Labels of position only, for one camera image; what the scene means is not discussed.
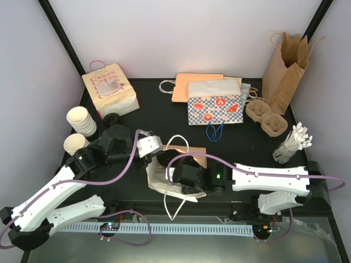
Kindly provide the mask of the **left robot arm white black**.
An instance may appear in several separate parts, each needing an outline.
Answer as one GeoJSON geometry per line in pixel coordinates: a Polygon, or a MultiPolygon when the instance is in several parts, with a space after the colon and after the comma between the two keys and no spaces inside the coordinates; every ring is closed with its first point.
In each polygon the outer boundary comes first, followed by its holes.
{"type": "Polygon", "coordinates": [[[85,142],[55,172],[54,177],[27,201],[16,207],[1,209],[10,245],[31,251],[44,244],[61,229],[86,219],[113,218],[125,214],[109,191],[94,192],[85,200],[62,206],[75,192],[86,186],[103,187],[119,181],[132,163],[144,168],[162,150],[160,138],[151,131],[136,130],[132,136],[127,127],[115,124],[101,136],[85,142]]]}

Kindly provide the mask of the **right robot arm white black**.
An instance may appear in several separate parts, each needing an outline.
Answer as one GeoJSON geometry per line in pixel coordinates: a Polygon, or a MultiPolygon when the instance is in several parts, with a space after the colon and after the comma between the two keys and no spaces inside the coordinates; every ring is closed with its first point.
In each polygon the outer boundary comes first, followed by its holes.
{"type": "Polygon", "coordinates": [[[239,163],[227,166],[214,162],[203,168],[182,159],[166,170],[166,179],[180,186],[184,195],[222,195],[228,188],[234,192],[260,191],[251,198],[249,214],[254,219],[294,207],[331,208],[327,185],[316,162],[292,168],[250,167],[239,163]]]}

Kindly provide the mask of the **orange paper bag white handles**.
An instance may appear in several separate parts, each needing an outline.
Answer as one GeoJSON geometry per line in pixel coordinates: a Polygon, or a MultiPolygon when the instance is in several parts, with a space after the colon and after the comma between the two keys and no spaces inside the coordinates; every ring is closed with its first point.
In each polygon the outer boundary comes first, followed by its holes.
{"type": "MultiPolygon", "coordinates": [[[[168,143],[162,146],[162,152],[165,152],[167,150],[176,150],[181,154],[191,152],[199,155],[206,153],[206,149],[203,147],[190,147],[186,138],[181,135],[172,136],[169,139],[168,143]],[[182,139],[185,143],[185,146],[172,145],[171,142],[175,138],[182,139]]],[[[156,192],[163,194],[163,205],[169,219],[172,221],[176,218],[180,209],[186,201],[197,203],[199,198],[206,197],[206,194],[203,192],[187,194],[182,193],[181,184],[173,182],[173,174],[175,171],[180,171],[177,168],[177,162],[172,163],[170,168],[167,169],[167,166],[161,164],[161,162],[158,161],[156,157],[152,158],[151,163],[146,167],[148,187],[156,192]],[[173,215],[170,214],[167,207],[166,197],[168,196],[182,200],[181,204],[173,215]]]]}

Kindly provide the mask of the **paper coffee cup black sleeve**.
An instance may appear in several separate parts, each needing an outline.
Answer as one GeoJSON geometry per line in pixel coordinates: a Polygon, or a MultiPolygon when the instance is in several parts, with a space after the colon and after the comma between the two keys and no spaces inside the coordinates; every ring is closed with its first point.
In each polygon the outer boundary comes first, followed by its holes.
{"type": "Polygon", "coordinates": [[[180,152],[175,149],[165,150],[157,156],[157,161],[160,166],[166,167],[169,162],[176,156],[180,155],[180,152]]]}

